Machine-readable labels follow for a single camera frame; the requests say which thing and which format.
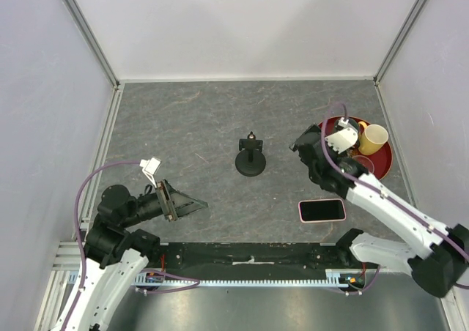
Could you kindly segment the phone with pink case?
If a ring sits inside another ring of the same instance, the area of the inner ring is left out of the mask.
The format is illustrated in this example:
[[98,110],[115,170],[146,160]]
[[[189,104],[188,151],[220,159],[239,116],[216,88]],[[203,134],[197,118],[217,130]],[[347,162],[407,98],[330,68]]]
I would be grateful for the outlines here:
[[340,198],[300,201],[298,211],[302,223],[326,223],[346,219],[344,202]]

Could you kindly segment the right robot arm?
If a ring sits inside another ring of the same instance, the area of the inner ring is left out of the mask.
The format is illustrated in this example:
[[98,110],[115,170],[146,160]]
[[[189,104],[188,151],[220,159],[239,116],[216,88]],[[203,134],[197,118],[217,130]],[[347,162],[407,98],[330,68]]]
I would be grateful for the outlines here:
[[330,135],[325,126],[312,124],[290,149],[298,153],[314,184],[364,209],[402,241],[352,230],[346,235],[350,241],[335,251],[337,262],[346,268],[360,261],[394,269],[409,275],[428,294],[445,297],[468,270],[468,229],[461,224],[450,228],[425,215],[348,157],[358,131],[346,119],[340,122],[342,129]]

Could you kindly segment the dark green mug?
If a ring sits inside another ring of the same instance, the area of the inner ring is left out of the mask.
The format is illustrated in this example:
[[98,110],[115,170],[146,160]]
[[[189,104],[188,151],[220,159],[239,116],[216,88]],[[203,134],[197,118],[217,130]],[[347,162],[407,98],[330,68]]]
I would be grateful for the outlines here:
[[345,118],[340,117],[334,122],[333,129],[335,132],[339,132],[341,130],[351,129],[357,134],[360,133],[360,125],[353,119],[353,118]]

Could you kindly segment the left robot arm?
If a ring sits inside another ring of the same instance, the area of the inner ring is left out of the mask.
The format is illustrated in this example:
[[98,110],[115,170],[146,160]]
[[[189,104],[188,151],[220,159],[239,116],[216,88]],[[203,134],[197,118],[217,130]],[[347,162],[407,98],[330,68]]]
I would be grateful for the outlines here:
[[176,221],[207,207],[166,180],[147,185],[137,197],[124,185],[107,187],[83,244],[77,281],[53,329],[107,330],[136,277],[163,255],[159,237],[128,229],[159,216]]

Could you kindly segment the yellow mug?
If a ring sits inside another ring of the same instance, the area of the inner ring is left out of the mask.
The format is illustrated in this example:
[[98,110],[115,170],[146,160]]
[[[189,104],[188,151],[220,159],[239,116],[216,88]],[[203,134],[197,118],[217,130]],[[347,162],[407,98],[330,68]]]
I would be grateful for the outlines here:
[[388,142],[388,131],[378,124],[358,122],[362,131],[359,135],[358,151],[363,155],[373,155]]

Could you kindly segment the black phone stand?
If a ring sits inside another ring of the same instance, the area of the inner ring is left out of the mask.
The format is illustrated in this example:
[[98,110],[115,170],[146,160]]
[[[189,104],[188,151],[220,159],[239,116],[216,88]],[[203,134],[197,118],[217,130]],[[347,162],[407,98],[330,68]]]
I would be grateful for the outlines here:
[[266,167],[266,158],[263,154],[263,140],[257,139],[251,131],[246,138],[238,142],[239,153],[235,158],[235,168],[243,176],[253,177],[260,175]]

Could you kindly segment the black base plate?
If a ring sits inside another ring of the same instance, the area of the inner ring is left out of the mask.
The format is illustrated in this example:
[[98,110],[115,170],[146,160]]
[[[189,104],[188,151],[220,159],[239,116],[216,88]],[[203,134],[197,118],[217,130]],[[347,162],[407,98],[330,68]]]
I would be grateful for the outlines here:
[[361,271],[344,248],[320,243],[204,243],[161,245],[149,268],[199,280],[319,280],[325,271]]

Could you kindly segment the clear drinking glass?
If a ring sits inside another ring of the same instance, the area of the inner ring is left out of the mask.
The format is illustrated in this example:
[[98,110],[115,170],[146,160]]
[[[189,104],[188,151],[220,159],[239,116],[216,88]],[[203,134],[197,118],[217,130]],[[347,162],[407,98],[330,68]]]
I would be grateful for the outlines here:
[[368,157],[364,155],[355,155],[352,158],[353,160],[363,165],[369,171],[369,173],[371,174],[374,173],[374,170],[375,170],[374,163]]

